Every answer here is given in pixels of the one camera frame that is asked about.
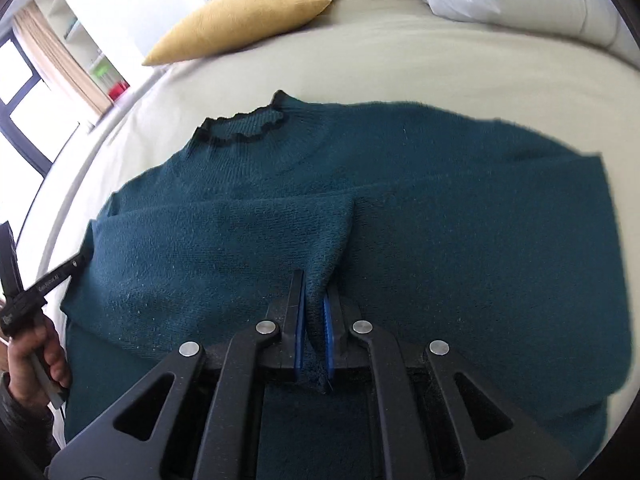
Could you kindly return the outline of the person's left hand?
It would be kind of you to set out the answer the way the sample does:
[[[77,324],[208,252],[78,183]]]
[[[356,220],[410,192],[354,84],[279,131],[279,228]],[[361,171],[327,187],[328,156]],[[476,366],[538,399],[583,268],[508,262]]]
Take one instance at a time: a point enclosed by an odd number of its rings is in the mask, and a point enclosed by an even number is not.
[[[29,413],[43,415],[50,398],[40,382],[37,365],[49,375],[55,388],[70,386],[70,368],[58,332],[50,318],[40,314],[32,327],[10,338],[8,349],[9,393]]]

